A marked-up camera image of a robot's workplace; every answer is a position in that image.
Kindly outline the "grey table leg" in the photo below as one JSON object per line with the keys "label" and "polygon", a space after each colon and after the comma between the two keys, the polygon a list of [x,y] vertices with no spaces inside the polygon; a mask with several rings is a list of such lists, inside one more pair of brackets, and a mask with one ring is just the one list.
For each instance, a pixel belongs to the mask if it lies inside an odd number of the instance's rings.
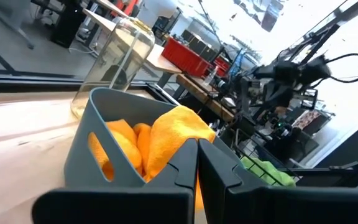
{"label": "grey table leg", "polygon": [[157,85],[160,88],[164,88],[164,86],[168,83],[169,79],[171,78],[173,74],[172,73],[168,73],[168,72],[163,72],[162,76],[160,77],[160,79],[157,82]]}

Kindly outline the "red storage bin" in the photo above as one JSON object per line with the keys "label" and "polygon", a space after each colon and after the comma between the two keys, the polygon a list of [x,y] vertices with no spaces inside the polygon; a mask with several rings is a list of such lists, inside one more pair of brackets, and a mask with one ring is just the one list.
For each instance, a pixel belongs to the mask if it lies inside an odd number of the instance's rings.
{"label": "red storage bin", "polygon": [[181,71],[194,77],[205,76],[211,68],[209,62],[172,37],[167,39],[162,55]]}
{"label": "red storage bin", "polygon": [[224,77],[231,67],[231,63],[224,57],[216,58],[213,63],[218,67],[217,75],[220,77]]}

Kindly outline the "black computer tower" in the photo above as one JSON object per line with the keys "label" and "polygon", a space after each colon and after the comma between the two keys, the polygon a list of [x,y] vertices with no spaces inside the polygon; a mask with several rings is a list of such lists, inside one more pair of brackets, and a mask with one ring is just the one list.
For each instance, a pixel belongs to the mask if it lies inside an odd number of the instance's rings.
{"label": "black computer tower", "polygon": [[53,28],[51,42],[66,49],[71,46],[80,25],[86,18],[81,2],[82,0],[63,0],[65,7]]}

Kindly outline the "cluttered wooden workbench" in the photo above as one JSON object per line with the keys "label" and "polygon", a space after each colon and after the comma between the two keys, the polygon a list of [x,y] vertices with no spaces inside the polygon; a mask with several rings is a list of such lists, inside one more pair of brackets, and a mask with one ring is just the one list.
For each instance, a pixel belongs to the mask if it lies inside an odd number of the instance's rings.
{"label": "cluttered wooden workbench", "polygon": [[215,89],[211,86],[204,87],[201,78],[179,73],[177,74],[176,82],[224,121],[231,121],[234,118],[233,110],[225,107],[220,101],[214,100],[212,94]]}

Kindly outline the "clear spray bottle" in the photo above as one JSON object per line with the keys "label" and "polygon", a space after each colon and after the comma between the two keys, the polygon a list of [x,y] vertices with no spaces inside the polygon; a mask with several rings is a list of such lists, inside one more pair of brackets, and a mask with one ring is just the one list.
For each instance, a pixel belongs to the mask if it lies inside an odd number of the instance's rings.
{"label": "clear spray bottle", "polygon": [[71,102],[73,115],[82,117],[94,88],[126,91],[154,45],[153,32],[140,20],[133,17],[119,20]]}

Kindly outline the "blue-grey plastic basket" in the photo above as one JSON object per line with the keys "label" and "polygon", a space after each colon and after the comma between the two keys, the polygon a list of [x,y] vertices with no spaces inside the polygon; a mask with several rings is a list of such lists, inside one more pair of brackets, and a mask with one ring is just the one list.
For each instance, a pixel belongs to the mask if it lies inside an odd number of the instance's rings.
{"label": "blue-grey plastic basket", "polygon": [[[138,174],[123,153],[106,126],[106,122],[124,119],[132,127],[137,123],[151,126],[159,116],[174,107],[176,106],[117,90],[107,88],[91,90],[64,166],[65,185],[71,188],[110,189],[113,187],[142,187],[147,184],[148,182]],[[91,152],[88,144],[90,133],[95,133],[108,155],[114,168],[113,180],[105,178]],[[225,153],[231,152],[217,137],[210,143]],[[232,158],[239,161],[233,153]],[[198,165],[197,187],[200,187]]]}

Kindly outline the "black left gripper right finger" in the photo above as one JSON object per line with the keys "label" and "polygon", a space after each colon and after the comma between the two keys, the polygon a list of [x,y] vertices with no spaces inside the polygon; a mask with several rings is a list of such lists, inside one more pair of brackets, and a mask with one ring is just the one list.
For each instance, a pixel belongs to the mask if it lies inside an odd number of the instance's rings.
{"label": "black left gripper right finger", "polygon": [[271,186],[232,153],[198,142],[208,224],[358,224],[358,188]]}

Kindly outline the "white table top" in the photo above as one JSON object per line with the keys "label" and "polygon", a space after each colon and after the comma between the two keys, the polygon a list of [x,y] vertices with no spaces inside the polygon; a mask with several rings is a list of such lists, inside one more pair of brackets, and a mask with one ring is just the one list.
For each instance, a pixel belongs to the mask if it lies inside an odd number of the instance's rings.
{"label": "white table top", "polygon": [[[101,26],[104,30],[112,32],[116,26],[116,23],[107,20],[106,18],[97,15],[94,12],[91,12],[87,9],[83,9],[83,12],[91,18],[93,22]],[[157,44],[154,45],[151,53],[147,57],[147,64],[156,70],[169,73],[181,73],[181,70],[176,67],[174,64],[169,62],[163,55],[161,55],[164,48]]]}

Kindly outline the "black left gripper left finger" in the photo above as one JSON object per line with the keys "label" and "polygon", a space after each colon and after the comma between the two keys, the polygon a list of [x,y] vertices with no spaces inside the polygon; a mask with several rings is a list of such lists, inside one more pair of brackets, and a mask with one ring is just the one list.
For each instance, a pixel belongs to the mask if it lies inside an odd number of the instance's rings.
{"label": "black left gripper left finger", "polygon": [[194,224],[198,143],[189,139],[142,187],[55,189],[33,204],[33,224]]}

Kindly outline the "green microfiber towel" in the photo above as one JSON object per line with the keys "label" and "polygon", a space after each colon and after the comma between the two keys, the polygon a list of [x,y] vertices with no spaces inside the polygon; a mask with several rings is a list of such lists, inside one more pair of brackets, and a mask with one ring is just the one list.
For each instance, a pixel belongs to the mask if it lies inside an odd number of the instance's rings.
{"label": "green microfiber towel", "polygon": [[296,183],[291,176],[276,169],[269,161],[261,161],[258,158],[248,158],[246,156],[242,157],[240,161],[247,170],[254,173],[269,185],[281,185],[286,187],[296,186]]}

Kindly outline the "orange microfiber towel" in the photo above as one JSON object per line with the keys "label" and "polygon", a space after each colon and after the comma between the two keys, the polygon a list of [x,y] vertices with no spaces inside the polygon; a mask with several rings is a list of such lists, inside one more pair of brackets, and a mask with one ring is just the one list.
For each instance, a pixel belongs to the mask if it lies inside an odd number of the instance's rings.
{"label": "orange microfiber towel", "polygon": [[[135,170],[144,177],[149,160],[151,126],[137,123],[132,127],[124,119],[106,122],[106,126]],[[113,180],[114,168],[95,133],[89,134],[88,144],[105,178]]]}
{"label": "orange microfiber towel", "polygon": [[213,142],[215,132],[191,109],[176,106],[138,134],[144,179],[150,182],[188,139]]}

